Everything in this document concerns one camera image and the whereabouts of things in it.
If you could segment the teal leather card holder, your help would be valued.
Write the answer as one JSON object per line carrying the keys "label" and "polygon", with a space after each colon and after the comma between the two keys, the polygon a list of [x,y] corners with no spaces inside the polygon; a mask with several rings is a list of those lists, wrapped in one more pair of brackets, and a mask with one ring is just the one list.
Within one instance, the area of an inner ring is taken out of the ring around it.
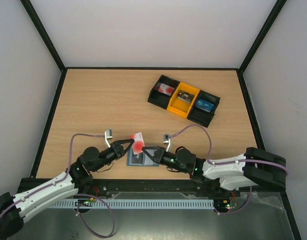
{"label": "teal leather card holder", "polygon": [[133,150],[130,149],[127,153],[126,165],[129,167],[158,167],[159,164],[153,162],[143,152],[134,154]]}

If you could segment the black VIP credit card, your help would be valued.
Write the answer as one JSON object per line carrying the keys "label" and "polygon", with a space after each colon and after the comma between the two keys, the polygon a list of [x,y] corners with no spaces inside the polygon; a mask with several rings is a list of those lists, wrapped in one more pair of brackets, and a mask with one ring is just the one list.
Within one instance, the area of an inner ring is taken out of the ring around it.
{"label": "black VIP credit card", "polygon": [[131,165],[142,165],[143,164],[143,153],[131,154],[130,164]]}

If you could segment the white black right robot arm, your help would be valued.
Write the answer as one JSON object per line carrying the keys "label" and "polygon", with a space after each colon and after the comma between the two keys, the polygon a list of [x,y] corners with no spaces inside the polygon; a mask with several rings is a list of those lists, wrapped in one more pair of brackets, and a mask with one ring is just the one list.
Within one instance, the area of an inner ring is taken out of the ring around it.
{"label": "white black right robot arm", "polygon": [[286,189],[286,159],[255,147],[235,157],[216,160],[198,158],[183,146],[175,153],[161,146],[143,147],[142,151],[154,163],[188,174],[197,183],[215,180],[211,189],[217,196],[244,187],[259,186],[277,192]]}

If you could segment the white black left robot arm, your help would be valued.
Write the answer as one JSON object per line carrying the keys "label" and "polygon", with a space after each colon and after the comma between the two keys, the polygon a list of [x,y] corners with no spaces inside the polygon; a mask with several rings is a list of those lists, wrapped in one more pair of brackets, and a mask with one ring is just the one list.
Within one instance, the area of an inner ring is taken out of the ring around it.
{"label": "white black left robot arm", "polygon": [[103,151],[88,147],[55,178],[15,195],[2,194],[0,239],[5,240],[19,232],[32,217],[54,203],[75,195],[87,195],[93,185],[92,173],[122,158],[134,142],[132,138],[117,140]]}

